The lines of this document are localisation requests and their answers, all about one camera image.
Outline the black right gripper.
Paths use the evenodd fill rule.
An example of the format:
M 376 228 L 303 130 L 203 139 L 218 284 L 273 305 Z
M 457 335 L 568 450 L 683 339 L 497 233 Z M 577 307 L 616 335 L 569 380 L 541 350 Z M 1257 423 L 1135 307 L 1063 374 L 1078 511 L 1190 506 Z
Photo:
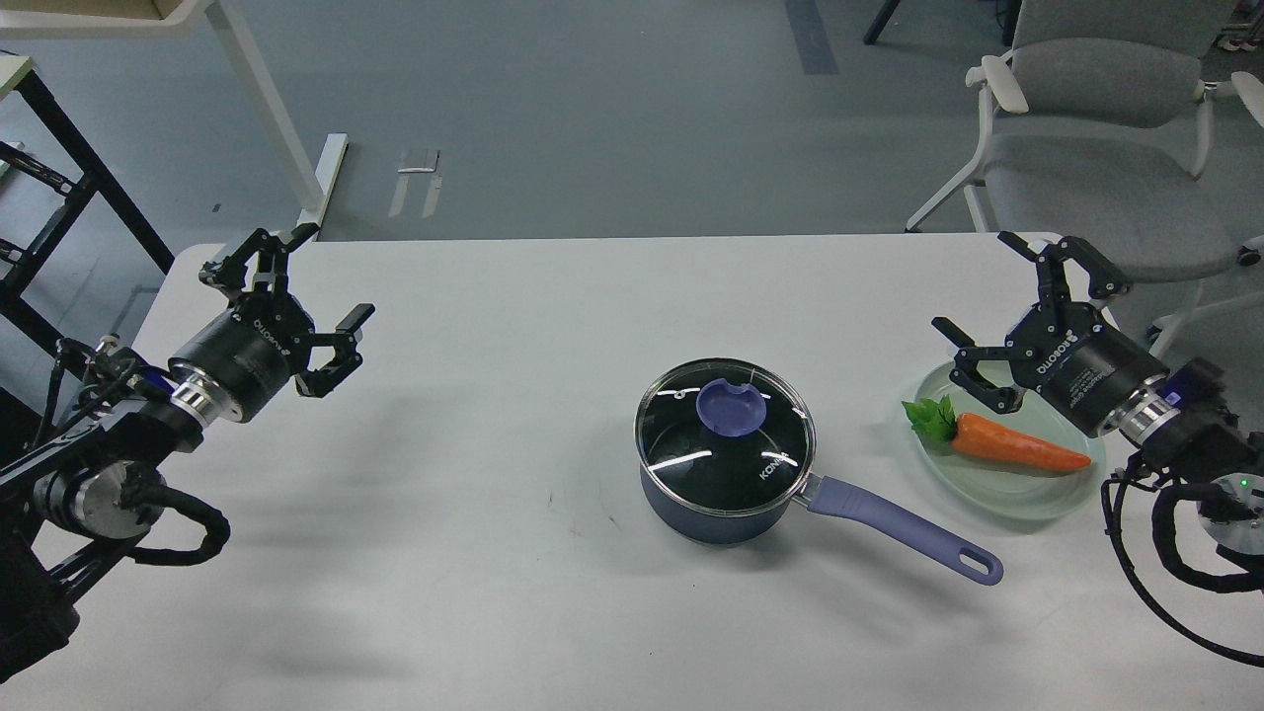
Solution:
M 1092 304 L 1069 302 L 1066 262 L 1088 275 L 1087 292 L 1093 300 L 1127 294 L 1133 280 L 1079 237 L 1062 237 L 1039 252 L 1014 232 L 999 232 L 997 239 L 1035 264 L 1036 305 L 1006 334 L 1004 345 L 980 345 L 951 319 L 933 318 L 932 326 L 956 350 L 951 381 L 1000 415 L 1016 412 L 1028 388 L 1086 435 L 1101 436 L 1117 428 L 1116 411 L 1170 369 L 1106 323 Z M 1019 386 L 997 386 L 985 378 L 980 371 L 985 361 L 1011 363 Z

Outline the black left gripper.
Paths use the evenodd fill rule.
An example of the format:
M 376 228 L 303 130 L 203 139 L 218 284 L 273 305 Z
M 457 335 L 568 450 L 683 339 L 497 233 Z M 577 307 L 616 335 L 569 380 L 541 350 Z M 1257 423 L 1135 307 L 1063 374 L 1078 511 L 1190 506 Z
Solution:
M 334 331 L 316 333 L 311 316 L 288 295 L 288 258 L 320 230 L 317 221 L 281 232 L 257 228 L 198 269 L 198 282 L 238 301 L 174 350 L 168 367 L 181 381 L 211 381 L 220 415 L 230 423 L 250 423 L 293 376 L 300 396 L 322 399 L 364 361 L 362 326 L 374 304 L 356 304 Z M 319 348 L 330 348 L 331 359 L 306 368 Z

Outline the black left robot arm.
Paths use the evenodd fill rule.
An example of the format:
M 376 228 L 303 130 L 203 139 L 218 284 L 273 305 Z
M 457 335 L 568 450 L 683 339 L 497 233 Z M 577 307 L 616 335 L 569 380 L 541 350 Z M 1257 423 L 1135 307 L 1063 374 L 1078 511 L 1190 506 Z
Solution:
M 374 307 L 320 333 L 289 292 L 289 256 L 319 230 L 260 228 L 204 263 L 228 306 L 166 367 L 112 342 L 57 344 L 35 442 L 3 467 L 4 678 L 64 648 L 75 603 L 123 559 L 190 567 L 224 549 L 228 517 L 166 483 L 168 455 L 217 420 L 250 423 L 284 385 L 322 397 L 360 368 Z

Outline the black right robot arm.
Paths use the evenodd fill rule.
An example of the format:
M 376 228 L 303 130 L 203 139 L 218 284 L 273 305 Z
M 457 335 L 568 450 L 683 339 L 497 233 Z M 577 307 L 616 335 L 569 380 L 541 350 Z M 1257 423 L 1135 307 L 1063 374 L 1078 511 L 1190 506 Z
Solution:
M 1143 603 L 1196 645 L 1243 665 L 1261 657 L 1191 631 L 1141 584 L 1122 541 L 1130 490 L 1154 493 L 1152 544 L 1169 576 L 1207 593 L 1261 591 L 1261 433 L 1243 435 L 1225 406 L 1217 368 L 1196 358 L 1169 369 L 1102 314 L 1133 287 L 1087 240 L 1063 237 L 1033 249 L 999 242 L 1034 264 L 1036 301 L 1002 344 L 980 345 L 952 320 L 933 326 L 954 345 L 951 380 L 994 412 L 1016 412 L 1035 393 L 1086 436 L 1117 433 L 1134 447 L 1100 496 L 1121 571 Z

